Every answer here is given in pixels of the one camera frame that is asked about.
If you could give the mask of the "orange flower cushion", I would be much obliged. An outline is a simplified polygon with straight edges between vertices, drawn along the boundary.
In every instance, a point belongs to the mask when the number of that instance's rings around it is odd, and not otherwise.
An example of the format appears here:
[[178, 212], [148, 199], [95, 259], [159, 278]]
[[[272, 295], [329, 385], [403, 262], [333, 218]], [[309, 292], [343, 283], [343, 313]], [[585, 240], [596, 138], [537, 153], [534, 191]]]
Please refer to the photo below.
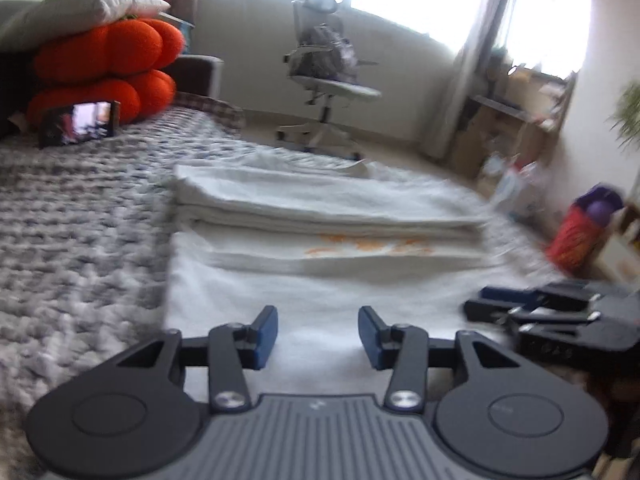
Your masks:
[[175, 99], [176, 83], [164, 69], [183, 46], [182, 33], [157, 18], [127, 18], [42, 44], [27, 122], [38, 127], [48, 110], [98, 101], [117, 102], [123, 125], [155, 115]]

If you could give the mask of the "red bucket with purple toy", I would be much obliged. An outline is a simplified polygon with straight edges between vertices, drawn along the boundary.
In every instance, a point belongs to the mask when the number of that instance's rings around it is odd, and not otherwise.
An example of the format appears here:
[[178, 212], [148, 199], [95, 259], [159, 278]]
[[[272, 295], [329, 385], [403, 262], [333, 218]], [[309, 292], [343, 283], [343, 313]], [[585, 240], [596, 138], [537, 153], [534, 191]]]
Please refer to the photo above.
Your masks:
[[549, 261], [565, 273], [578, 272], [623, 206], [623, 196], [603, 184], [577, 197], [546, 250]]

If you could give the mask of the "grey checked quilt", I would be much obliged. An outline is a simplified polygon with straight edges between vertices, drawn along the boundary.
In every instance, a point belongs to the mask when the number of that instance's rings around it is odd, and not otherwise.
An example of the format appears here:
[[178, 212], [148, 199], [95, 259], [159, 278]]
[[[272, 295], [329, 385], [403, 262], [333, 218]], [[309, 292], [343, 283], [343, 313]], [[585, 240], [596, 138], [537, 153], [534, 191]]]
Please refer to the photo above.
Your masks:
[[174, 170], [253, 153], [221, 105], [173, 106], [99, 142], [1, 144], [1, 474], [35, 479], [28, 410], [55, 387], [169, 328]]

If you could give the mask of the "white cardboard box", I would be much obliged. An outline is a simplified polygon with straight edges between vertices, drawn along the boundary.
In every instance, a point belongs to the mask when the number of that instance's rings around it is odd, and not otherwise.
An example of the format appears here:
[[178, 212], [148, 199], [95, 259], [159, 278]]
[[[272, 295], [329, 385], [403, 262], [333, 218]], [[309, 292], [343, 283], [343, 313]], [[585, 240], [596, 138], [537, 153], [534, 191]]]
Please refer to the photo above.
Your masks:
[[514, 219], [533, 218], [539, 203], [539, 168], [536, 162], [518, 169], [509, 167], [502, 175], [489, 201], [495, 211]]

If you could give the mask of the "white printed t-shirt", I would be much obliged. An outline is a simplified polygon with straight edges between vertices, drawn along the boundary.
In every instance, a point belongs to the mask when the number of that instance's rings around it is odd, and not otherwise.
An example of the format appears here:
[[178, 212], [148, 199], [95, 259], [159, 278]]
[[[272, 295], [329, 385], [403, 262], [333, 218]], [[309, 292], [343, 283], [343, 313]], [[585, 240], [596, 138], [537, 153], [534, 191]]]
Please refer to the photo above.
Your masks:
[[444, 338], [465, 328], [460, 306], [482, 287], [561, 276], [475, 193], [377, 162], [258, 148], [180, 162], [174, 185], [165, 324], [203, 336], [275, 306], [279, 336], [250, 375], [254, 393], [382, 394], [361, 307]]

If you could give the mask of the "dark grey sofa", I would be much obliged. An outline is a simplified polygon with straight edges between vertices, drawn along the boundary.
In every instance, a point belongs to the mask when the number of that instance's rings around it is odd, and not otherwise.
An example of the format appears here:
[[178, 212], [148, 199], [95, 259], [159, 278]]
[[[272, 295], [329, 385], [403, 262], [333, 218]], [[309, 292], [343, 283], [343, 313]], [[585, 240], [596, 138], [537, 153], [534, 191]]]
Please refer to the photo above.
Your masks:
[[[177, 86], [175, 99], [171, 104], [177, 102], [182, 96], [216, 98], [220, 76], [217, 60], [211, 56], [187, 54], [184, 50], [186, 37], [183, 32], [181, 33], [184, 38], [183, 50], [175, 62], [164, 69]], [[34, 71], [34, 59], [40, 46], [24, 51], [1, 51], [1, 117], [5, 122], [10, 122], [15, 114], [21, 113], [25, 117], [27, 127], [37, 132], [40, 125], [38, 127], [29, 125], [26, 110], [39, 88], [39, 80]]]

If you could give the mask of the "wooden shelf unit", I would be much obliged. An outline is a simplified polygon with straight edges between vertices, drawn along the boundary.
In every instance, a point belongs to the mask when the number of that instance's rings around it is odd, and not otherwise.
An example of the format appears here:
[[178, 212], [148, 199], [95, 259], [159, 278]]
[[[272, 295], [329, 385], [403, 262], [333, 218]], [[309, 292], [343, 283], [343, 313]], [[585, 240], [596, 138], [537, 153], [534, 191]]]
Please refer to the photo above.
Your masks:
[[466, 98], [448, 158], [450, 169], [489, 198], [509, 167], [548, 162], [577, 76], [515, 65], [505, 50], [495, 51]]

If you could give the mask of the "smartphone showing video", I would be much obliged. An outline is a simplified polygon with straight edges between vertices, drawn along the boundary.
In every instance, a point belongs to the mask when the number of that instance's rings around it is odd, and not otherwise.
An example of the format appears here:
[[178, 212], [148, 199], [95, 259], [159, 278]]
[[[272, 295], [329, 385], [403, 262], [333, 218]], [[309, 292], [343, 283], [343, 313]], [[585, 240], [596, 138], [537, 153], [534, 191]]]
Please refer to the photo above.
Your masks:
[[38, 131], [40, 148], [57, 148], [112, 138], [119, 126], [119, 102], [76, 103], [48, 110]]

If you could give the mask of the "grey right curtain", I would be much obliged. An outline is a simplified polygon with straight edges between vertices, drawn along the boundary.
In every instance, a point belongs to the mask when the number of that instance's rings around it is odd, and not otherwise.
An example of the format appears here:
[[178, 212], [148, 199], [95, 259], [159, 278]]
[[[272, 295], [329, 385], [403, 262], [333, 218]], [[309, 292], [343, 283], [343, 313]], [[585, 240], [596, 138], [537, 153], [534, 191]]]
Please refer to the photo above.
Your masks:
[[488, 56], [503, 18], [508, 0], [484, 0], [469, 38], [454, 60], [454, 71], [426, 133], [420, 150], [427, 158], [442, 160], [457, 131], [457, 124], [477, 72], [486, 68]]

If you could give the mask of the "green potted plant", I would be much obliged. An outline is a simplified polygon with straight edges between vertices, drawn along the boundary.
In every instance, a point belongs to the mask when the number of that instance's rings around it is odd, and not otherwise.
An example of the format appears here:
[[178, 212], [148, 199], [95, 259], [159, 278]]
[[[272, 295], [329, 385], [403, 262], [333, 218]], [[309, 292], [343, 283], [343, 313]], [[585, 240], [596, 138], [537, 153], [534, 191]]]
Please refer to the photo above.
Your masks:
[[639, 148], [640, 136], [640, 82], [632, 80], [623, 88], [611, 116], [611, 129], [621, 148]]

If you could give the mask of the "grey office chair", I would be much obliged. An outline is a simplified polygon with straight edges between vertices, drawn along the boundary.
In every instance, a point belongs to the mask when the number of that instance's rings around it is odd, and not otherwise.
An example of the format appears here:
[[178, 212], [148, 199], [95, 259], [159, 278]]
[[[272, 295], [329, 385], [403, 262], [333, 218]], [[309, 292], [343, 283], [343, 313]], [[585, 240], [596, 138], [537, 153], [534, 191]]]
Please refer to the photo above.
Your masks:
[[[319, 118], [314, 122], [277, 128], [276, 141], [291, 150], [341, 157], [358, 162], [363, 159], [361, 148], [352, 140], [348, 132], [338, 128], [332, 122], [333, 101], [345, 99], [371, 103], [381, 99], [382, 92], [360, 84], [357, 79], [355, 82], [343, 82], [290, 74], [295, 51], [306, 30], [326, 23], [346, 37], [344, 25], [337, 10], [336, 0], [295, 0], [293, 2], [294, 32], [297, 46], [283, 57], [283, 63], [288, 68], [288, 79], [309, 93], [306, 104], [313, 106], [317, 102], [321, 102], [322, 107]], [[358, 58], [357, 76], [360, 67], [367, 64], [366, 61]]]

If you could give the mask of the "grey backpack on chair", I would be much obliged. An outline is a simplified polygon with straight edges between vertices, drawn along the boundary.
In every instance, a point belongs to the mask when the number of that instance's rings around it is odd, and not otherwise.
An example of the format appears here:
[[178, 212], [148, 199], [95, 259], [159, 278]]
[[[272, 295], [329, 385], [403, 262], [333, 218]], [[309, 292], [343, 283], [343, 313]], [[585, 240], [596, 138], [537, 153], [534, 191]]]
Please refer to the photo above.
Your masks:
[[304, 32], [291, 63], [292, 76], [355, 82], [358, 58], [352, 43], [329, 24]]

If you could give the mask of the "white pillow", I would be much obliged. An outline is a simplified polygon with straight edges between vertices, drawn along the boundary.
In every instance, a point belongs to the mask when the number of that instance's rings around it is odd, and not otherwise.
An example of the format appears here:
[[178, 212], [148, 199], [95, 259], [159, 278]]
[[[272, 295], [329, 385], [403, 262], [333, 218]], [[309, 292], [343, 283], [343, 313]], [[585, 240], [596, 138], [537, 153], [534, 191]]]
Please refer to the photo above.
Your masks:
[[1, 51], [30, 50], [125, 16], [154, 18], [169, 8], [165, 0], [2, 0], [1, 10], [14, 13], [1, 21]]

